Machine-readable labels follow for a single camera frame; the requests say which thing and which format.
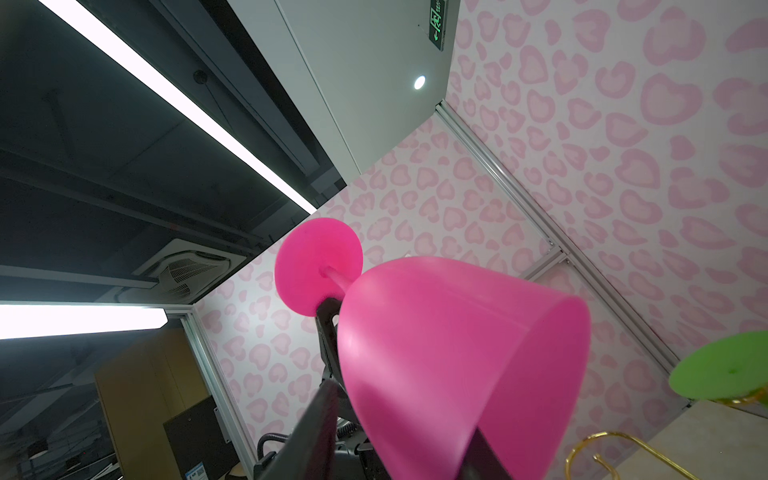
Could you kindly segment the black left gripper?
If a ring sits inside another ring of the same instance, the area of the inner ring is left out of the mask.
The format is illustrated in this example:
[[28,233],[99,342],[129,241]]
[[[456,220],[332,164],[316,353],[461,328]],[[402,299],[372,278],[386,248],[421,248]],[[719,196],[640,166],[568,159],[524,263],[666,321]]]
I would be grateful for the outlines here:
[[[338,332],[333,323],[334,318],[340,313],[341,305],[342,301],[336,298],[323,300],[317,307],[315,323],[327,377],[334,379],[345,390],[338,353]],[[341,388],[339,387],[338,391],[338,409],[341,405]],[[331,479],[387,479],[389,474],[372,443],[365,437],[362,428],[352,422],[341,426],[338,424],[340,419],[338,415],[336,451]],[[283,448],[289,435],[277,433],[263,435],[257,444],[258,460],[255,466],[265,466]]]

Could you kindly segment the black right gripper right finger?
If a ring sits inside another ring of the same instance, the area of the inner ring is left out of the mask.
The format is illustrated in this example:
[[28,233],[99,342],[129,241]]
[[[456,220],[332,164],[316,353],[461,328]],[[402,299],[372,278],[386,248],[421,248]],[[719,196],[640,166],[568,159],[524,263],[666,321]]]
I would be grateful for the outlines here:
[[479,428],[465,451],[460,480],[512,480]]

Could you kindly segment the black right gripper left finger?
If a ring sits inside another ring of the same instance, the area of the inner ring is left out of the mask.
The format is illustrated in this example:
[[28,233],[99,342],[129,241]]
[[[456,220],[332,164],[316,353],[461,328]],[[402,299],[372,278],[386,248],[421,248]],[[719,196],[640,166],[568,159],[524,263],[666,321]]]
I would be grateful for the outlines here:
[[255,479],[331,479],[336,451],[339,385],[322,383],[283,448],[265,465],[254,467]]

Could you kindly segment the green wine glass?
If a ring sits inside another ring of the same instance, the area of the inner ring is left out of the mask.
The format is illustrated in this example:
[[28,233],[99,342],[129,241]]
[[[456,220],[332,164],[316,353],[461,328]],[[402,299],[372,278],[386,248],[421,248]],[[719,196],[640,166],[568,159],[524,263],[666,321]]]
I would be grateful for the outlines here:
[[766,403],[767,331],[740,333],[701,347],[674,368],[669,386],[693,400]]

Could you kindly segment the pink wine glass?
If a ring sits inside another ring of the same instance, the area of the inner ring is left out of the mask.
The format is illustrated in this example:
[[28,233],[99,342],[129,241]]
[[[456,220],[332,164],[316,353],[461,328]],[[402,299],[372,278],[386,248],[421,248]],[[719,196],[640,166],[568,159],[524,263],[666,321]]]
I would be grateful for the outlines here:
[[392,478],[458,478],[477,428],[512,478],[546,476],[586,371],[583,299],[440,257],[365,269],[358,236],[332,218],[285,238],[275,281],[301,315],[342,301],[345,390]]

